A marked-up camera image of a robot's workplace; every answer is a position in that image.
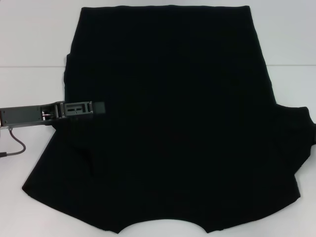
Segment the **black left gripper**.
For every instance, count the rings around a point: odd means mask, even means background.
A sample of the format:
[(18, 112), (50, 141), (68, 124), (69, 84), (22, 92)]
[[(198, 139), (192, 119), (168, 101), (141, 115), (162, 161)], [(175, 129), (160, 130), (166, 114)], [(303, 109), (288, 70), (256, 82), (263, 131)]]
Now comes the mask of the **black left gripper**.
[(1, 108), (0, 128), (52, 125), (58, 119), (92, 118), (105, 113), (104, 102), (92, 101)]

